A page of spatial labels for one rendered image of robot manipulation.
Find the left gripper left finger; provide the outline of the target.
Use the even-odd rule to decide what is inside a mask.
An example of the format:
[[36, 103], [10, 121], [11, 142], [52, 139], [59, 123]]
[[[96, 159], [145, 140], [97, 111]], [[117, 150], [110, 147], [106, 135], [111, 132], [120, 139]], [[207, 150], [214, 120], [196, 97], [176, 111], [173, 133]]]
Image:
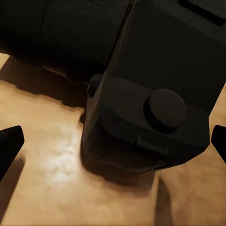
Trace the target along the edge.
[[0, 130], [0, 182], [24, 144], [20, 125]]

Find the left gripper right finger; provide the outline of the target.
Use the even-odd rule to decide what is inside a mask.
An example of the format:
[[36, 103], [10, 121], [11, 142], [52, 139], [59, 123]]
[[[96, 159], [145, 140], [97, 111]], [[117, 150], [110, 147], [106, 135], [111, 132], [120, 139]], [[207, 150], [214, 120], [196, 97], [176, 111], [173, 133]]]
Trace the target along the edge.
[[211, 142], [226, 163], [226, 127], [215, 125]]

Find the digital camera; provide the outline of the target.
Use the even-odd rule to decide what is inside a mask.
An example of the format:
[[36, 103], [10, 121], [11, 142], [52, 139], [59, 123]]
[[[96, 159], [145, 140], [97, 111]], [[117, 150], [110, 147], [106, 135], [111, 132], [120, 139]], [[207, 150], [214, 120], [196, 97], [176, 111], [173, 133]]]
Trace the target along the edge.
[[226, 0], [0, 0], [0, 53], [88, 84], [84, 153], [147, 174], [210, 145]]

